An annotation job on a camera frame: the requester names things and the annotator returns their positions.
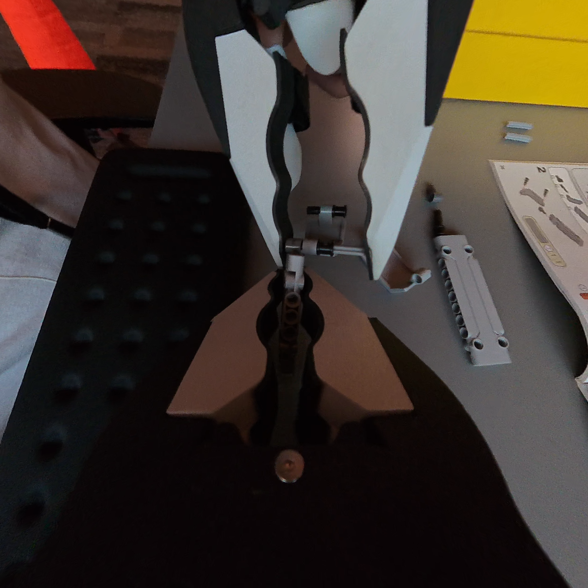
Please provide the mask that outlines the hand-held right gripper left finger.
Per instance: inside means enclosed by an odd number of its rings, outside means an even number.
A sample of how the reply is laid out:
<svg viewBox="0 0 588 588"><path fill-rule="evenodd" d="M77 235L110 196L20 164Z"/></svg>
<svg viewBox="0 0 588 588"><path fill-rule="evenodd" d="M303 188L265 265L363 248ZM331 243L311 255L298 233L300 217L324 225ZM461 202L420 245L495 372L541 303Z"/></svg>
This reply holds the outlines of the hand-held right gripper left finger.
<svg viewBox="0 0 588 588"><path fill-rule="evenodd" d="M245 443L259 419L255 391L276 342L280 306L272 305L273 271L211 321L166 414L234 425Z"/></svg>

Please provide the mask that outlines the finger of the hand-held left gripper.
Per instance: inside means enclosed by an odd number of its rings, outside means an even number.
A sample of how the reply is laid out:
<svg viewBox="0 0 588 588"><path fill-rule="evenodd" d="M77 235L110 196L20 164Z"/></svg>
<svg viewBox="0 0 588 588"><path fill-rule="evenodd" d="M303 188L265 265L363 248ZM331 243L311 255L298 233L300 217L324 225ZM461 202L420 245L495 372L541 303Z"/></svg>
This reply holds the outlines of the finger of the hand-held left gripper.
<svg viewBox="0 0 588 588"><path fill-rule="evenodd" d="M277 99L276 63L245 29L218 36L215 43L231 166L271 255L282 267L272 212L277 183L267 151Z"/></svg>
<svg viewBox="0 0 588 588"><path fill-rule="evenodd" d="M425 125L427 1L366 1L349 32L341 65L364 121L358 179L367 199L365 246L377 281L396 244L431 126Z"/></svg>

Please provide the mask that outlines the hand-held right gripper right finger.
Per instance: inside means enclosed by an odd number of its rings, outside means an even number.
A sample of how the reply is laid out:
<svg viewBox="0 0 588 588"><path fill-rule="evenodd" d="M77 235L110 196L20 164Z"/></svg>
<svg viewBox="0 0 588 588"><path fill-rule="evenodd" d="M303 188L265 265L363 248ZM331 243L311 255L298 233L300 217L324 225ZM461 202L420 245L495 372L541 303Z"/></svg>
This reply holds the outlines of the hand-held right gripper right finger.
<svg viewBox="0 0 588 588"><path fill-rule="evenodd" d="M300 442L328 443L346 423L413 411L367 314L316 272L304 278Z"/></svg>

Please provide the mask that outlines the grey bush with black pins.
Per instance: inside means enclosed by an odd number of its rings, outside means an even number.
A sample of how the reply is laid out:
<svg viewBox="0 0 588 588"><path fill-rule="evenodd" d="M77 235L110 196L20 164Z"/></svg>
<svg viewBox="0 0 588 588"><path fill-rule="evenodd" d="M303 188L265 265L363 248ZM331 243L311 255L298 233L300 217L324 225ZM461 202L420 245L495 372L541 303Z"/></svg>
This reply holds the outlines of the grey bush with black pins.
<svg viewBox="0 0 588 588"><path fill-rule="evenodd" d="M306 213L309 216L317 217L320 226L331 226L335 222L343 222L347 216L346 205L307 206Z"/></svg>

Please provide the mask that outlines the grey axle with black pin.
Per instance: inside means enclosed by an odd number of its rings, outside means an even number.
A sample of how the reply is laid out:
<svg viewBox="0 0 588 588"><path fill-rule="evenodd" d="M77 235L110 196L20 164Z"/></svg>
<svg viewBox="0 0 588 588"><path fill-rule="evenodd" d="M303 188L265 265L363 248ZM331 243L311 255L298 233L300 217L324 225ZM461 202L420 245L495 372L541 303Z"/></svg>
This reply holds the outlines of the grey axle with black pin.
<svg viewBox="0 0 588 588"><path fill-rule="evenodd" d="M362 247L352 247L337 245L334 241L322 241L318 239L305 238L302 240L301 252L303 255L312 256L355 256L360 258L366 257L366 252Z"/></svg>

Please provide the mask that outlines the short grey toy panel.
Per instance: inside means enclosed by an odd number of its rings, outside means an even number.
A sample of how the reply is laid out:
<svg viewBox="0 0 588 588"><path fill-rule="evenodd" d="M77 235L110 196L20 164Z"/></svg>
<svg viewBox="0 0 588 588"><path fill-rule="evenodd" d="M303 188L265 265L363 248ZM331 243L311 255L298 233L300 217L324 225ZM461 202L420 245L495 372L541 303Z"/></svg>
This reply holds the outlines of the short grey toy panel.
<svg viewBox="0 0 588 588"><path fill-rule="evenodd" d="M346 218L343 222L335 222L331 226L319 225L319 240L334 241L337 245L343 245L346 230Z"/></svg>

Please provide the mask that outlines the person's left forearm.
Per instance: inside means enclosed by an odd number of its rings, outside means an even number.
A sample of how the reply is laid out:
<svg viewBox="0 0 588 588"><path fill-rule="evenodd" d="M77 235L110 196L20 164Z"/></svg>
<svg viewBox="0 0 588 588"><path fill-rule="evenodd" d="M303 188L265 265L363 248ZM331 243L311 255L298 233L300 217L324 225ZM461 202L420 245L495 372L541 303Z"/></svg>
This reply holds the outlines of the person's left forearm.
<svg viewBox="0 0 588 588"><path fill-rule="evenodd" d="M1 185L76 227L99 160L1 81Z"/></svg>

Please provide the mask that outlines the grey desk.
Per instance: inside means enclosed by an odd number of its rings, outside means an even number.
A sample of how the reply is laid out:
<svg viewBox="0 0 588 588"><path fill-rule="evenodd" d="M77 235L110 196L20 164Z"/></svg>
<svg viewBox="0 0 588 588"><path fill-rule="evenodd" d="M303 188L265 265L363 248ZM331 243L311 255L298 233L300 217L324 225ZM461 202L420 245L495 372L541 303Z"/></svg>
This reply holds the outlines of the grey desk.
<svg viewBox="0 0 588 588"><path fill-rule="evenodd" d="M533 123L529 131L508 121ZM528 144L507 142L528 134ZM587 162L587 110L446 98L419 183L444 195L446 226L480 260L511 343L511 364L474 367L451 325L437 271L390 295L360 261L313 258L310 267L376 316L424 361L469 412L502 469L523 518L572 587L587 587L587 402L582 327L513 222L489 159Z"/></svg>

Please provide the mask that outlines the curved grey toy panel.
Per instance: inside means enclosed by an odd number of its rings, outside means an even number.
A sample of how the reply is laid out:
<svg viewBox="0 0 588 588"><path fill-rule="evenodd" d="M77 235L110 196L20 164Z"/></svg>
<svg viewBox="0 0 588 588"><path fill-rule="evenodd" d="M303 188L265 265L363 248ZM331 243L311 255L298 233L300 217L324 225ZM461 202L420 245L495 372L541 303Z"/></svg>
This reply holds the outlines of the curved grey toy panel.
<svg viewBox="0 0 588 588"><path fill-rule="evenodd" d="M412 269L400 253L393 249L378 282L391 293L405 293L413 287L425 283L432 272L428 268Z"/></svg>

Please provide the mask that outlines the black perforated pad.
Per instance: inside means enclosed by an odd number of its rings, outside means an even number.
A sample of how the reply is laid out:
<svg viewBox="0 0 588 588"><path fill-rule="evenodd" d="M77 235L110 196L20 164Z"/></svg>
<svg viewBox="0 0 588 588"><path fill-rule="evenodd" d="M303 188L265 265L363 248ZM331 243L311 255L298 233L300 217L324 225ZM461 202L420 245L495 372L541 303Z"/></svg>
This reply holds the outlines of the black perforated pad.
<svg viewBox="0 0 588 588"><path fill-rule="evenodd" d="M229 300L250 216L224 154L100 161L1 441L1 583L52 533L114 412Z"/></svg>

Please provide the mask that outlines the long grey toy panel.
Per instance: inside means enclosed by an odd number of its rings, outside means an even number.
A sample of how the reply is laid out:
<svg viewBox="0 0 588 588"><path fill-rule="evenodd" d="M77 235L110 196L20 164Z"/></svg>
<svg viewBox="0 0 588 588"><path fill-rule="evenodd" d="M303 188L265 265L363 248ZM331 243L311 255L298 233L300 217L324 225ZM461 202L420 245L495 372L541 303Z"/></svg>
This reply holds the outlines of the long grey toy panel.
<svg viewBox="0 0 588 588"><path fill-rule="evenodd" d="M464 235L439 235L433 243L454 320L471 363L510 364L509 341L473 247Z"/></svg>

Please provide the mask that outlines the yellow storage bin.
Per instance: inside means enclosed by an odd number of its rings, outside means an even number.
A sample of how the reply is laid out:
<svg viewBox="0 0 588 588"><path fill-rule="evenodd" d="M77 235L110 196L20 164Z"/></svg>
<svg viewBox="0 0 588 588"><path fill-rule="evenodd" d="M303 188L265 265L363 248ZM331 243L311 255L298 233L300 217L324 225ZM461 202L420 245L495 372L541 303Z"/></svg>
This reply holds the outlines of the yellow storage bin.
<svg viewBox="0 0 588 588"><path fill-rule="evenodd" d="M587 107L587 1L474 1L444 97Z"/></svg>

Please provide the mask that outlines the orange-red plastic object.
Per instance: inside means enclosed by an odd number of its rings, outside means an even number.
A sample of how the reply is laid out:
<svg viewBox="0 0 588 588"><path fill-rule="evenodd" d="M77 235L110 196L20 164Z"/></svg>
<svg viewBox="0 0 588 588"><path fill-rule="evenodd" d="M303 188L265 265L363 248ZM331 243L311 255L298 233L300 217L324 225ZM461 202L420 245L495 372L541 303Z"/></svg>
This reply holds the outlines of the orange-red plastic object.
<svg viewBox="0 0 588 588"><path fill-rule="evenodd" d="M1 16L32 70L96 70L53 1L1 1Z"/></svg>

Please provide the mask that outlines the white instruction booklet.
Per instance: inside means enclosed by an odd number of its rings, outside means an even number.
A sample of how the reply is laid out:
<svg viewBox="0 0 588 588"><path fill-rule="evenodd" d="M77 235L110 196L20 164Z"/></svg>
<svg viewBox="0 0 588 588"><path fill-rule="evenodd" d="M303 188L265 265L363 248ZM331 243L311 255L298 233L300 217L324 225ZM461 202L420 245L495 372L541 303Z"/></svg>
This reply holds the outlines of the white instruction booklet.
<svg viewBox="0 0 588 588"><path fill-rule="evenodd" d="M513 220L587 339L587 163L488 163Z"/></svg>

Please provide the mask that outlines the person's torso in light shirt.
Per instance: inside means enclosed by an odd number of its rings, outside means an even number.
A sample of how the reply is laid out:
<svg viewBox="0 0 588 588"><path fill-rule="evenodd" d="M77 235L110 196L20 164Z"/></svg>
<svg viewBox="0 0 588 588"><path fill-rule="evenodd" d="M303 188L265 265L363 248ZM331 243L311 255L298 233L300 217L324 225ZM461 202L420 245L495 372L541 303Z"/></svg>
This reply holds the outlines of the person's torso in light shirt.
<svg viewBox="0 0 588 588"><path fill-rule="evenodd" d="M1 219L1 435L69 246L52 231Z"/></svg>

